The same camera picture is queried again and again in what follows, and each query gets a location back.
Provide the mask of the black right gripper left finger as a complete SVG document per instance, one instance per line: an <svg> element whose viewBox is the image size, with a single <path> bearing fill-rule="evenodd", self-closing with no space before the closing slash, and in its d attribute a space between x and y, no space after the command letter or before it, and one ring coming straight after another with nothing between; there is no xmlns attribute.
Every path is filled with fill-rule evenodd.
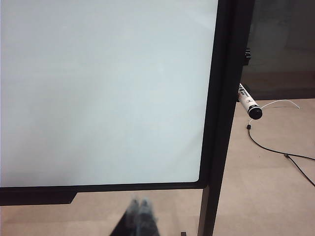
<svg viewBox="0 0 315 236"><path fill-rule="evenodd" d="M138 211L139 201L132 199L110 236L134 236Z"/></svg>

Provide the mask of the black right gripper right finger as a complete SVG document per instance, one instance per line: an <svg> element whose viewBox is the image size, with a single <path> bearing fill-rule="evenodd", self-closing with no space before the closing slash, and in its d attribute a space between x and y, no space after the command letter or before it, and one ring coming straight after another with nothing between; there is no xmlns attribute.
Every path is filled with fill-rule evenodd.
<svg viewBox="0 0 315 236"><path fill-rule="evenodd" d="M149 199L144 198L136 217L137 236L159 236L157 220L154 215L153 205Z"/></svg>

